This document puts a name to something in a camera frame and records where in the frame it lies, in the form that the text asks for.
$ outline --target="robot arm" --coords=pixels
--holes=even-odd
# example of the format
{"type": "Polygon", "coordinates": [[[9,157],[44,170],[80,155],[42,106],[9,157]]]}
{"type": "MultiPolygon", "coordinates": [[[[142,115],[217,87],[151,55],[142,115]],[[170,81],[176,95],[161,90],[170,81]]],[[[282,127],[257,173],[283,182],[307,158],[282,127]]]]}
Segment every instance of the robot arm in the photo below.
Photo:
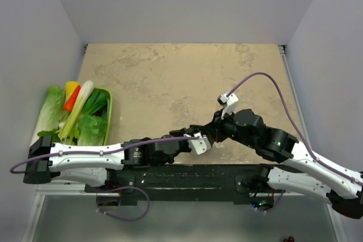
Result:
{"type": "Polygon", "coordinates": [[[266,126],[262,117],[250,109],[234,113],[238,103],[234,94],[227,96],[227,92],[223,93],[218,101],[223,109],[214,113],[210,123],[171,131],[162,137],[161,141],[164,142],[144,138],[110,146],[80,147],[52,143],[50,137],[43,137],[31,147],[29,158],[46,154],[52,156],[28,162],[24,182],[41,184],[52,180],[70,180],[100,187],[111,181],[110,169],[123,172],[124,169],[148,169],[172,164],[174,157],[181,152],[203,154],[214,142],[230,138],[255,149],[264,159],[302,172],[292,173],[276,166],[259,165],[256,173],[241,182],[249,191],[291,190],[332,204],[336,211],[351,218],[362,217],[362,174],[343,168],[316,153],[313,153],[314,159],[296,137],[266,126]],[[175,137],[180,137],[180,140],[174,141],[175,137]],[[319,164],[318,160],[352,178],[337,174],[319,164]]]}

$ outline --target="leek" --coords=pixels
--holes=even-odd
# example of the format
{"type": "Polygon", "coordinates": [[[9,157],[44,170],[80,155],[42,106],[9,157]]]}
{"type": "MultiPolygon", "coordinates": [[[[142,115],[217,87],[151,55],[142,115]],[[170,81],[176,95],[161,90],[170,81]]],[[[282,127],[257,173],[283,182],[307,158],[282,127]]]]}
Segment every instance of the leek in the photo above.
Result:
{"type": "Polygon", "coordinates": [[[73,106],[73,110],[58,134],[61,140],[66,139],[71,133],[74,133],[73,126],[75,125],[86,100],[88,99],[94,88],[95,86],[90,80],[86,81],[81,87],[81,90],[79,91],[79,94],[77,96],[77,100],[75,101],[75,104],[73,106]]]}
{"type": "Polygon", "coordinates": [[[91,116],[106,105],[107,95],[103,92],[100,92],[98,89],[95,89],[87,99],[79,117],[81,118],[83,116],[91,116]]]}

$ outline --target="green basket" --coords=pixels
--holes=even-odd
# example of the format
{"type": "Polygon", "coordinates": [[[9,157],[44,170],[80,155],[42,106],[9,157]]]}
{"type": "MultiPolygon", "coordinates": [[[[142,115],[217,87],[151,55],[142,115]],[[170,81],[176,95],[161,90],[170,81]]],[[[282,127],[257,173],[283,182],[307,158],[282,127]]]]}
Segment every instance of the green basket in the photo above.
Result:
{"type": "Polygon", "coordinates": [[[104,141],[103,141],[103,144],[107,145],[109,129],[111,127],[112,95],[111,95],[111,92],[106,88],[97,87],[96,89],[98,89],[102,93],[105,93],[107,96],[107,128],[106,128],[106,134],[104,136],[104,141]]]}

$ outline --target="cable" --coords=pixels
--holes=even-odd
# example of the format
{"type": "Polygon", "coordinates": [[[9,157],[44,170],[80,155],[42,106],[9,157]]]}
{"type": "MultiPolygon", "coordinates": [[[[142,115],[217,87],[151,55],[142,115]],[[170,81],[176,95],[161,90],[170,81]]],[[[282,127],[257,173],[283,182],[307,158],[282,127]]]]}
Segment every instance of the cable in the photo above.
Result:
{"type": "Polygon", "coordinates": [[[108,212],[106,212],[106,211],[104,211],[104,210],[102,210],[100,208],[100,206],[98,204],[98,197],[96,198],[97,211],[98,212],[101,212],[104,215],[110,216],[111,218],[115,218],[115,219],[119,219],[119,220],[123,220],[123,221],[137,221],[139,219],[142,219],[147,214],[147,212],[149,212],[149,208],[150,208],[150,198],[147,195],[147,193],[144,190],[142,190],[141,188],[135,187],[135,186],[124,186],[124,187],[118,187],[118,188],[111,189],[111,190],[99,190],[97,188],[93,188],[93,190],[95,190],[97,192],[100,192],[100,193],[109,193],[109,192],[115,192],[115,191],[120,191],[120,190],[124,190],[124,189],[134,189],[134,190],[137,190],[137,191],[141,192],[142,194],[144,194],[144,196],[146,197],[147,207],[146,207],[146,210],[140,216],[138,216],[136,218],[123,218],[121,216],[117,216],[117,215],[110,214],[110,213],[108,213],[108,212]]]}
{"type": "MultiPolygon", "coordinates": [[[[143,145],[148,145],[148,144],[154,144],[154,143],[159,143],[159,142],[173,142],[173,141],[184,141],[184,140],[197,140],[199,139],[199,137],[171,137],[171,138],[157,138],[157,139],[152,139],[152,140],[147,140],[147,141],[142,141],[142,142],[138,142],[138,143],[134,143],[125,147],[122,147],[118,150],[112,150],[112,151],[105,151],[103,152],[104,155],[108,155],[108,154],[113,154],[113,153],[117,153],[123,150],[127,150],[129,148],[132,147],[140,147],[143,145]]],[[[94,155],[100,155],[100,152],[98,151],[63,151],[62,153],[63,155],[69,155],[69,154],[94,154],[94,155]]],[[[44,154],[44,155],[39,155],[36,157],[32,157],[29,158],[27,160],[24,160],[20,163],[17,163],[15,165],[13,165],[10,168],[10,173],[12,174],[24,174],[25,171],[16,171],[14,169],[16,169],[17,167],[20,167],[21,165],[36,161],[36,160],[40,160],[40,159],[44,159],[44,158],[49,158],[49,157],[54,157],[54,156],[61,156],[61,154],[59,152],[56,153],[52,153],[52,154],[44,154]]]]}
{"type": "Polygon", "coordinates": [[[247,80],[249,80],[250,78],[256,76],[256,75],[263,75],[263,76],[266,76],[267,78],[269,78],[273,85],[275,85],[276,87],[276,90],[278,92],[278,95],[280,96],[280,99],[281,99],[281,102],[282,102],[282,105],[284,106],[284,109],[285,109],[285,112],[286,112],[286,115],[288,116],[288,119],[290,120],[291,124],[293,125],[295,131],[297,132],[297,134],[300,136],[301,138],[301,141],[303,142],[303,144],[305,145],[306,149],[307,149],[307,152],[310,154],[310,156],[313,158],[313,160],[315,160],[316,162],[318,162],[320,165],[324,166],[325,168],[329,169],[330,171],[348,179],[349,181],[351,182],[355,182],[361,186],[363,186],[363,182],[359,182],[359,181],[356,181],[356,179],[354,177],[350,177],[349,175],[345,174],[345,173],[342,173],[338,170],[336,170],[334,167],[331,167],[330,165],[322,162],[321,160],[319,160],[315,154],[313,153],[313,151],[311,150],[307,140],[305,139],[305,137],[302,135],[301,131],[299,130],[298,126],[296,125],[296,123],[294,122],[293,118],[291,117],[290,115],[290,112],[288,110],[288,106],[286,105],[286,102],[285,102],[285,99],[282,95],[282,92],[279,88],[279,86],[277,85],[277,82],[267,73],[265,72],[255,72],[255,73],[252,73],[251,75],[245,77],[242,81],[240,81],[235,87],[232,88],[232,90],[227,94],[227,97],[229,97],[234,91],[237,90],[238,87],[240,87],[244,82],[246,82],[247,80]]]}
{"type": "Polygon", "coordinates": [[[256,211],[261,212],[261,213],[271,213],[271,212],[273,212],[280,205],[284,193],[285,193],[285,191],[282,190],[281,195],[279,196],[276,204],[271,209],[268,209],[268,210],[259,210],[259,209],[257,209],[256,211]]]}

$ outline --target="lettuce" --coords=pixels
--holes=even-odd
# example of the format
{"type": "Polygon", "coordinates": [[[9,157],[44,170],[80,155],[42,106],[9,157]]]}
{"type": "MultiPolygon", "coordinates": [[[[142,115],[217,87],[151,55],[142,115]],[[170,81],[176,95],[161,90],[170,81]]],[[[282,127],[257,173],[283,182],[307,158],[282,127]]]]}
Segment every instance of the lettuce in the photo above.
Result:
{"type": "Polygon", "coordinates": [[[107,130],[107,120],[99,116],[83,116],[78,121],[77,146],[102,146],[107,130]]]}

